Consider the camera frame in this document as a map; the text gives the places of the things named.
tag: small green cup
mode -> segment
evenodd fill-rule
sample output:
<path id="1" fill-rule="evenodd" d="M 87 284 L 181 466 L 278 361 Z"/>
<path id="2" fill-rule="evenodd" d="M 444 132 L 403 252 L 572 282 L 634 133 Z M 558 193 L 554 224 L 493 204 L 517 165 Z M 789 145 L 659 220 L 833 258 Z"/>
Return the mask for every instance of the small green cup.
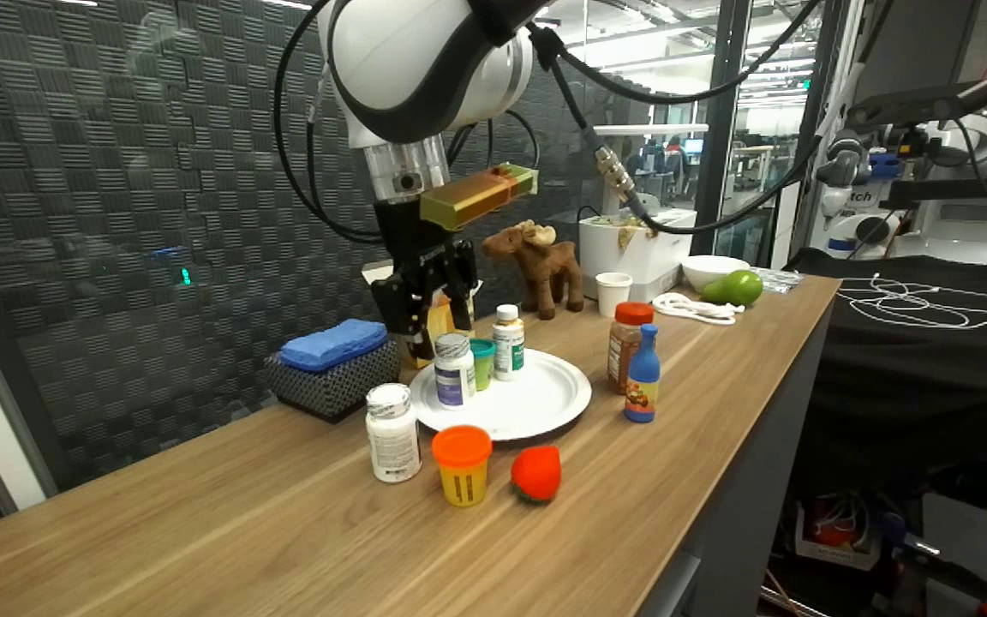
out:
<path id="1" fill-rule="evenodd" d="M 490 375 L 494 373 L 493 340 L 473 338 L 470 340 L 470 351 L 475 355 L 475 386 L 478 390 L 486 390 L 490 386 Z"/>

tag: blue sponge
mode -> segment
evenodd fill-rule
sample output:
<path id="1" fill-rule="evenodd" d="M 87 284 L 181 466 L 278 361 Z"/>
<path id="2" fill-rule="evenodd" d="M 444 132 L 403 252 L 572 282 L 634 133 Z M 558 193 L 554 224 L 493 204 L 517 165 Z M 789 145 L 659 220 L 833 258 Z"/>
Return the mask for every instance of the blue sponge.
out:
<path id="1" fill-rule="evenodd" d="M 363 356 L 387 340 L 387 328 L 378 321 L 345 320 L 322 332 L 309 333 L 284 344 L 279 360 L 301 371 L 322 372 L 341 362 Z"/>

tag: white paper plate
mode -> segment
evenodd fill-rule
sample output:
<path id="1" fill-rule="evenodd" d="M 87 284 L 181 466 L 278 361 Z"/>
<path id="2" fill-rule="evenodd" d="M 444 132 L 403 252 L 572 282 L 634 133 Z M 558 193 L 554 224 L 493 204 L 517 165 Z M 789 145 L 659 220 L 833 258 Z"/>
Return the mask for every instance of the white paper plate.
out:
<path id="1" fill-rule="evenodd" d="M 410 383 L 418 419 L 433 430 L 461 424 L 477 426 L 494 441 L 551 433 L 581 415 L 592 386 L 580 368 L 543 351 L 524 349 L 524 368 L 514 381 L 490 376 L 490 386 L 465 410 L 448 410 L 436 398 L 434 367 L 427 366 Z"/>

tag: yellow container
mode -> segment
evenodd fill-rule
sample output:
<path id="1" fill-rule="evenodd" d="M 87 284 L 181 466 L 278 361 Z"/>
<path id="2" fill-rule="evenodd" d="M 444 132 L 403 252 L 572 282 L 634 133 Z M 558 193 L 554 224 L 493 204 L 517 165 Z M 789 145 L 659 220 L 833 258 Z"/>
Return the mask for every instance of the yellow container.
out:
<path id="1" fill-rule="evenodd" d="M 453 426 L 432 438 L 447 503 L 470 507 L 485 499 L 486 463 L 493 451 L 489 434 L 477 426 Z"/>

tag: orange lid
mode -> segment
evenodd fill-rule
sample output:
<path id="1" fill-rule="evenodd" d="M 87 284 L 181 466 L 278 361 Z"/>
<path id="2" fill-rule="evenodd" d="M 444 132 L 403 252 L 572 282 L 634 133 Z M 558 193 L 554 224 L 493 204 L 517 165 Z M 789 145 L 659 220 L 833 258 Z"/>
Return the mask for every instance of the orange lid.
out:
<path id="1" fill-rule="evenodd" d="M 615 320 L 631 326 L 653 324 L 654 305 L 645 302 L 619 302 L 615 305 Z"/>
<path id="2" fill-rule="evenodd" d="M 489 458 L 494 443 L 477 426 L 453 426 L 432 438 L 432 456 L 447 466 L 474 466 Z"/>

